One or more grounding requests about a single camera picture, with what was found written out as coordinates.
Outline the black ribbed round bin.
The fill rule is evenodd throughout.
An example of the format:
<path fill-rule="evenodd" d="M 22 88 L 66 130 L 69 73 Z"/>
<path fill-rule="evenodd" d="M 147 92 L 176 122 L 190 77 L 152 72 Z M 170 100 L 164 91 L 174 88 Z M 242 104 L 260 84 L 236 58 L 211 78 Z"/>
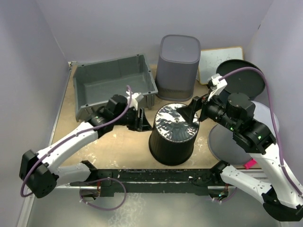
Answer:
<path fill-rule="evenodd" d="M 199 131 L 198 116 L 188 124 L 177 112 L 185 107 L 183 103 L 169 103 L 155 114 L 153 129 L 149 137 L 152 156 L 167 166 L 177 166 L 186 162 L 192 155 Z"/>

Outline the grey mesh square bin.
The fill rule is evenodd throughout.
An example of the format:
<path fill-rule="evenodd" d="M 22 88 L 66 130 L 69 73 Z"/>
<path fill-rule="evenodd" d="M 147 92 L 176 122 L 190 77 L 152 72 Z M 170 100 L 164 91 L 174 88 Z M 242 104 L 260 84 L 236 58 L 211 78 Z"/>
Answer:
<path fill-rule="evenodd" d="M 193 96 L 201 46 L 187 35 L 162 38 L 156 70 L 157 97 L 166 101 L 185 102 Z"/>

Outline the light grey round bin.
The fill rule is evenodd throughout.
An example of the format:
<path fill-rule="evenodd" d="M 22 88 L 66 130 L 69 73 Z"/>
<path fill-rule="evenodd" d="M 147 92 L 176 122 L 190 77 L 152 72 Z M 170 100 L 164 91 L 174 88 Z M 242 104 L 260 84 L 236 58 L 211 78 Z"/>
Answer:
<path fill-rule="evenodd" d="M 254 119 L 264 123 L 275 135 L 270 108 L 256 101 L 254 104 L 256 106 Z M 252 160 L 251 156 L 232 139 L 232 132 L 219 124 L 214 126 L 209 133 L 208 147 L 218 160 L 228 162 L 233 166 L 243 166 Z"/>

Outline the dark blue round bin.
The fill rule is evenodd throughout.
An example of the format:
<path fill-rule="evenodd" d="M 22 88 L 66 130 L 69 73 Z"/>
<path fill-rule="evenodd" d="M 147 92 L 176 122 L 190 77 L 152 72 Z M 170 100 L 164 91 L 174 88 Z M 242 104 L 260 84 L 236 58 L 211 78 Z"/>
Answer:
<path fill-rule="evenodd" d="M 216 69 L 216 73 L 224 76 L 236 69 L 244 67 L 254 67 L 254 64 L 239 59 L 231 59 L 222 62 Z M 246 94 L 250 100 L 254 100 L 260 95 L 265 89 L 265 82 L 263 78 L 252 70 L 245 70 L 238 72 L 227 79 L 227 86 L 219 94 L 219 98 L 223 103 L 227 103 L 228 96 L 232 93 L 243 93 Z"/>

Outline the grey plastic tray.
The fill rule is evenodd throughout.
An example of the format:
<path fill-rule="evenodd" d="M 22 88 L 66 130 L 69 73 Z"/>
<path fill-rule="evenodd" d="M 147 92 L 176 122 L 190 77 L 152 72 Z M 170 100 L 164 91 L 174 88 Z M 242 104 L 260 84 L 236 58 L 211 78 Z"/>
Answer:
<path fill-rule="evenodd" d="M 152 109 L 158 89 L 144 54 L 78 63 L 73 75 L 76 121 L 85 120 L 113 95 L 125 96 L 127 86 L 144 96 L 139 107 Z"/>

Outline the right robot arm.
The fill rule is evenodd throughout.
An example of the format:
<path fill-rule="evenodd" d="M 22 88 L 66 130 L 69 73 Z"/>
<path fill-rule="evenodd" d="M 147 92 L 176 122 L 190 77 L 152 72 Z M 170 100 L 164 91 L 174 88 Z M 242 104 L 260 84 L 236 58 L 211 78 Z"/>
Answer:
<path fill-rule="evenodd" d="M 298 192 L 302 184 L 292 173 L 285 176 L 288 167 L 279 156 L 277 134 L 262 122 L 254 119 L 255 104 L 243 93 L 229 95 L 226 105 L 215 96 L 194 97 L 189 105 L 177 112 L 187 123 L 192 123 L 196 111 L 199 121 L 209 118 L 232 132 L 238 146 L 261 167 L 268 183 L 244 174 L 231 164 L 221 161 L 210 174 L 216 185 L 231 184 L 258 200 L 265 211 L 280 222 L 297 222 L 303 218 L 303 195 Z"/>

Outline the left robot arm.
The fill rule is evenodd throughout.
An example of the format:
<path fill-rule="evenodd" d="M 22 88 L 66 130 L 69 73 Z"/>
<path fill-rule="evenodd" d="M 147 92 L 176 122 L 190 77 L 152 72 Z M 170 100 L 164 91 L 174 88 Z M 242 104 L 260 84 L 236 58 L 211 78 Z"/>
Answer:
<path fill-rule="evenodd" d="M 141 93 L 129 93 L 127 97 L 114 95 L 105 106 L 89 114 L 76 129 L 56 143 L 33 152 L 28 150 L 21 159 L 19 177 L 22 180 L 21 197 L 27 197 L 24 189 L 37 198 L 48 195 L 56 186 L 73 182 L 93 185 L 97 181 L 97 169 L 89 161 L 62 167 L 62 163 L 84 146 L 100 139 L 113 130 L 114 126 L 126 126 L 131 131 L 150 131 L 143 108 L 139 102 Z"/>

